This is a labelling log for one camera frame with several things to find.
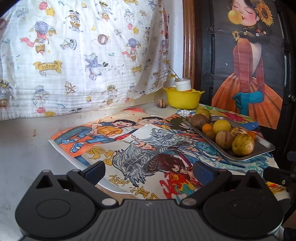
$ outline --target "sunflower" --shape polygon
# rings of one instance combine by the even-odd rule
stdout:
[[[272,18],[271,11],[265,3],[258,3],[255,8],[256,12],[259,14],[261,20],[267,25],[271,26],[274,21]]]
[[[232,36],[234,37],[235,41],[240,39],[239,32],[237,30],[232,32]]]

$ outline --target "orange drawn clothing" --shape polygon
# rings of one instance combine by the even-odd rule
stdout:
[[[114,126],[98,126],[96,129],[98,130],[98,134],[106,136],[122,133],[122,129]]]
[[[276,129],[281,114],[283,99],[264,83],[263,60],[260,58],[256,68],[256,78],[253,73],[253,55],[248,39],[239,39],[233,49],[234,73],[219,87],[212,99],[212,106],[239,113],[232,97],[239,92],[253,93],[261,91],[263,102],[249,104],[249,116],[258,121],[259,125]]]

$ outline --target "white jar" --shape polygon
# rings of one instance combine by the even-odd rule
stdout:
[[[191,81],[190,78],[182,78],[175,80],[176,89],[178,91],[187,91],[191,90]]]

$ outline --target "black door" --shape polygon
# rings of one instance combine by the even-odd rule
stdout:
[[[214,86],[214,72],[215,72],[215,34],[220,29],[215,29],[214,14],[213,14],[213,2],[220,0],[204,0],[201,1],[201,22],[202,22],[202,73],[201,73],[201,90],[205,90],[201,98],[201,103],[211,105],[211,99],[213,97]],[[282,27],[283,33],[283,47],[285,53],[285,83],[284,83],[284,95],[283,105],[281,109],[281,115],[277,129],[271,129],[261,126],[261,132],[263,136],[272,142],[276,146],[276,150],[273,152],[275,160],[279,167],[288,168],[287,162],[287,145],[291,137],[291,130],[293,128],[293,115],[295,111],[295,97],[296,94],[296,21],[295,24],[291,22],[291,19],[296,17],[289,8],[281,1],[275,2],[278,16]]]

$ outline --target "yellow bowl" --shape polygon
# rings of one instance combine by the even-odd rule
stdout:
[[[191,92],[177,91],[176,87],[164,88],[167,94],[168,103],[170,106],[177,109],[195,109],[200,103],[200,97],[204,91],[196,91],[191,89]]]

